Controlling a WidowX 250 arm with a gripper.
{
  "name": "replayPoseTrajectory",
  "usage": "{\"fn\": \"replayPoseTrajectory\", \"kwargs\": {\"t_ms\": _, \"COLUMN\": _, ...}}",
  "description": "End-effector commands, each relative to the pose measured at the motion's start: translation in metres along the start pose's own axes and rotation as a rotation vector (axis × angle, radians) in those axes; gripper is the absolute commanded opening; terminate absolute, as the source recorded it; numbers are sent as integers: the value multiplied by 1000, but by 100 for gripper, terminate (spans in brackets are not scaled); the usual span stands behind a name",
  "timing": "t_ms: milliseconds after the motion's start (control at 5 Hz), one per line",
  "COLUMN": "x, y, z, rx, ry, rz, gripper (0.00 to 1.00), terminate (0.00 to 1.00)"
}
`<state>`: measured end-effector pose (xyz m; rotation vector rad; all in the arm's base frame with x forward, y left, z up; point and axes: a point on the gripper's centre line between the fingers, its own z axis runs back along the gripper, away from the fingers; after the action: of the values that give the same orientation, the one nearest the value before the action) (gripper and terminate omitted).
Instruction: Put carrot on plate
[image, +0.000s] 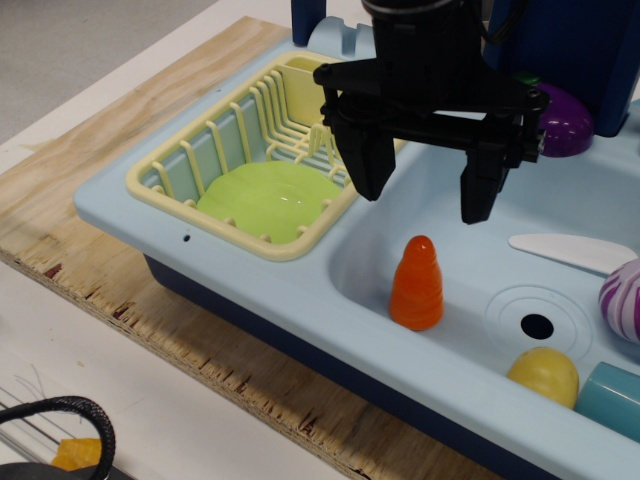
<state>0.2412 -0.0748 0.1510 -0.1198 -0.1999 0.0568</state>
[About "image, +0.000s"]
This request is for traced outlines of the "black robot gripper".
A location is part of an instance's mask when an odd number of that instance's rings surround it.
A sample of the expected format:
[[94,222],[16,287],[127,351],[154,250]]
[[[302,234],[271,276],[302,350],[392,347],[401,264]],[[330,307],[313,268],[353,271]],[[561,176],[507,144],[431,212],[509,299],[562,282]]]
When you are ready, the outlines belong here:
[[536,161],[549,99],[489,67],[494,41],[478,1],[366,1],[373,58],[324,64],[324,122],[356,191],[377,201],[395,170],[394,140],[464,150],[461,218],[489,219],[509,172]]

